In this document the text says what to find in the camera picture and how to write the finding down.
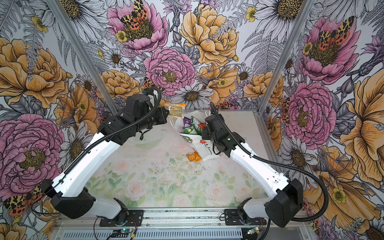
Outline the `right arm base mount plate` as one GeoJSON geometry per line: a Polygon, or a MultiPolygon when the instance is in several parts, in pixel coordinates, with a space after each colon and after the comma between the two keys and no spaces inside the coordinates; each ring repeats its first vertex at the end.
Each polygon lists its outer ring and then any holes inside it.
{"type": "Polygon", "coordinates": [[[220,220],[224,221],[226,226],[266,226],[267,220],[264,218],[251,219],[237,209],[224,209],[220,215],[220,220]]]}

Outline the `white paper gift bag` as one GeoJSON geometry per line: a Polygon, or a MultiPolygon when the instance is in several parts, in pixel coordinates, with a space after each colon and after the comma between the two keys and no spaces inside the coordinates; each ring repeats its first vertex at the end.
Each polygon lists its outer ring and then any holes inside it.
{"type": "Polygon", "coordinates": [[[202,161],[212,160],[218,158],[213,151],[213,144],[210,140],[203,140],[201,135],[187,134],[184,128],[183,119],[169,118],[171,126],[181,136],[181,138],[189,144],[191,148],[197,152],[202,161]]]}

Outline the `red snack packet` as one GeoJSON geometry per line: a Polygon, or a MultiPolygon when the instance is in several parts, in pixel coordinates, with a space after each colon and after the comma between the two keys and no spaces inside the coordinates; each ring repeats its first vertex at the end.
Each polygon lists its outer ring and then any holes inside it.
{"type": "Polygon", "coordinates": [[[199,124],[198,126],[199,126],[199,128],[200,128],[201,130],[203,130],[203,128],[206,127],[207,124],[199,124]]]}

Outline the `small orange snack packet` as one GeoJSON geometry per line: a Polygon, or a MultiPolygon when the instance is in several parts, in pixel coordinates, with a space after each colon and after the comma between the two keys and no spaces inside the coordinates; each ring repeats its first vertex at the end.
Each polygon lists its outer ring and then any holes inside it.
{"type": "Polygon", "coordinates": [[[199,162],[202,160],[198,152],[188,153],[186,156],[190,162],[199,162]]]}

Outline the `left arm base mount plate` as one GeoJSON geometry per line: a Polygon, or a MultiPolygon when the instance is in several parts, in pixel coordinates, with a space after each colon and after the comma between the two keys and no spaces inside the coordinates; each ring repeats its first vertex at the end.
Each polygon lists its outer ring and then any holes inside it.
{"type": "Polygon", "coordinates": [[[113,219],[102,218],[100,227],[140,227],[144,210],[121,210],[113,219]]]}

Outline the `purple Fox's berries candy bag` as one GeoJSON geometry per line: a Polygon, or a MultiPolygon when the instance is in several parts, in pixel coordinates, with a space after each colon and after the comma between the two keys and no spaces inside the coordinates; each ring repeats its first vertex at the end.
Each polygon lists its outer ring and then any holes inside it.
{"type": "Polygon", "coordinates": [[[183,124],[184,124],[184,128],[190,128],[193,126],[192,120],[187,117],[183,118],[183,124]]]}

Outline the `green candy bag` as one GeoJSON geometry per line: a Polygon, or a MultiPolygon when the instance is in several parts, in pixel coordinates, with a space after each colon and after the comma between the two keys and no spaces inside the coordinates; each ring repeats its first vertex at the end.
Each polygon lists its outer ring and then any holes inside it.
{"type": "Polygon", "coordinates": [[[184,128],[183,127],[184,133],[186,133],[188,135],[200,135],[201,136],[202,130],[198,126],[199,124],[201,124],[201,122],[197,118],[195,118],[194,116],[190,117],[189,119],[192,120],[193,126],[190,128],[184,128]]]}

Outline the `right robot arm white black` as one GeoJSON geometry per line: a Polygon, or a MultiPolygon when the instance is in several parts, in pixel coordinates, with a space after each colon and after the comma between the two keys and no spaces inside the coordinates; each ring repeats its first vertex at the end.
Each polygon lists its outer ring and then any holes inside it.
{"type": "Polygon", "coordinates": [[[284,228],[303,207],[303,186],[297,180],[289,180],[269,164],[257,159],[257,155],[236,132],[225,128],[221,115],[205,118],[203,139],[243,167],[259,182],[268,198],[264,201],[247,198],[238,206],[238,216],[244,224],[257,218],[268,218],[284,228]]]}

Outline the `clear peanut snack packet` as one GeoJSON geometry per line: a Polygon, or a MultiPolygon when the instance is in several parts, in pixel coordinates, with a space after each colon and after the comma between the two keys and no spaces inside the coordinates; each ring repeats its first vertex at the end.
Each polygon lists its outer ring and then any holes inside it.
{"type": "Polygon", "coordinates": [[[165,103],[165,109],[169,111],[171,119],[183,119],[185,115],[185,104],[165,103]]]}

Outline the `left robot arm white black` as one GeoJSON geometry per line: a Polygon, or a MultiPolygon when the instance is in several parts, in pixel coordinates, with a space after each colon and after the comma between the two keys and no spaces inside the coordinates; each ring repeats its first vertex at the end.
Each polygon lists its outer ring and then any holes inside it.
{"type": "Polygon", "coordinates": [[[86,184],[128,139],[166,124],[169,111],[160,105],[161,99],[157,89],[127,97],[125,107],[104,120],[75,160],[53,180],[42,182],[41,189],[56,211],[70,219],[94,215],[116,226],[123,226],[129,220],[128,209],[122,201],[93,196],[86,184]]]}

